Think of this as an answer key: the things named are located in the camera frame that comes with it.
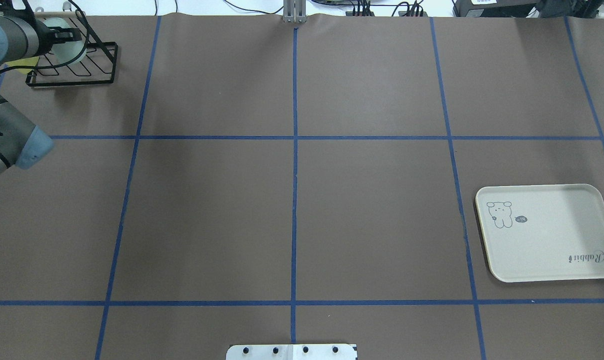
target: bear drawing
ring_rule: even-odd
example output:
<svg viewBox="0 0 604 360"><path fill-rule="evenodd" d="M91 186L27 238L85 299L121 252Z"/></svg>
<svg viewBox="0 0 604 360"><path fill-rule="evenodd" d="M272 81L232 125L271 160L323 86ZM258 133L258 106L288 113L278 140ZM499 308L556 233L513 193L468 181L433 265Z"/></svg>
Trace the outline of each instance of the bear drawing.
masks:
<svg viewBox="0 0 604 360"><path fill-rule="evenodd" d="M507 228L513 226L513 219L510 218L510 201L506 202L487 202L491 218L493 219L495 226L498 229Z"/></svg>

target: black wire rack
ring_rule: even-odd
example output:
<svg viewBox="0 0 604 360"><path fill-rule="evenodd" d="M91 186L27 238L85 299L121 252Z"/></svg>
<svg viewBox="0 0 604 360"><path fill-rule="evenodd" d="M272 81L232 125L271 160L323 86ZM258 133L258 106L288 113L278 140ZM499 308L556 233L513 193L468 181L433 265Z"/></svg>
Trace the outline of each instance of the black wire rack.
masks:
<svg viewBox="0 0 604 360"><path fill-rule="evenodd" d="M59 68L32 70L26 84L30 87L67 87L73 85L112 84L115 82L119 46L114 41L102 41L81 16L69 17L74 27L80 29L88 39L86 55L82 61ZM55 66L59 64L52 51L41 55L39 64Z"/></svg>

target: yellow object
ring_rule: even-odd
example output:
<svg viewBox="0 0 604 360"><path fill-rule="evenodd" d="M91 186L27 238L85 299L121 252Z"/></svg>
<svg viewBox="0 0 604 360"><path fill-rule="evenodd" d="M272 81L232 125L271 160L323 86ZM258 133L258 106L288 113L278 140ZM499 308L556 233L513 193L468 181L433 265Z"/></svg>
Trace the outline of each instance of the yellow object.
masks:
<svg viewBox="0 0 604 360"><path fill-rule="evenodd" d="M35 56L35 57L29 57L28 59L9 61L6 64L8 66L37 66L38 62L39 62L39 56ZM19 69L17 69L17 71L19 71L20 73L23 73L23 75L27 75L28 73L30 73L29 68L19 68Z"/></svg>

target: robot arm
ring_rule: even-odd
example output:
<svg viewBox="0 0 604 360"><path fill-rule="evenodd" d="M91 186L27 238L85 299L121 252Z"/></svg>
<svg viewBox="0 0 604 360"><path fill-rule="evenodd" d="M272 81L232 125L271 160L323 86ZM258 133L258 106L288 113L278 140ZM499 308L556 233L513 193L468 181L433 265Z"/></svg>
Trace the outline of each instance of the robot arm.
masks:
<svg viewBox="0 0 604 360"><path fill-rule="evenodd" d="M0 1L0 65L46 54L54 44L79 41L78 29L47 27L37 20L26 0L16 10L12 0ZM28 169L53 148L38 126L0 95L0 174L16 165Z"/></svg>

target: plate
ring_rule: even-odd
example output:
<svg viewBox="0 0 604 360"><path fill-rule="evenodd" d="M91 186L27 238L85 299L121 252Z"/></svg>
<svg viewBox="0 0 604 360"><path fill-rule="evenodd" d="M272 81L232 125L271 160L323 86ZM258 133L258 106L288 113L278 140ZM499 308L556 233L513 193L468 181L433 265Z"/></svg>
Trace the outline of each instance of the plate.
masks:
<svg viewBox="0 0 604 360"><path fill-rule="evenodd" d="M604 200L595 187L483 187L475 205L498 280L604 278Z"/></svg>

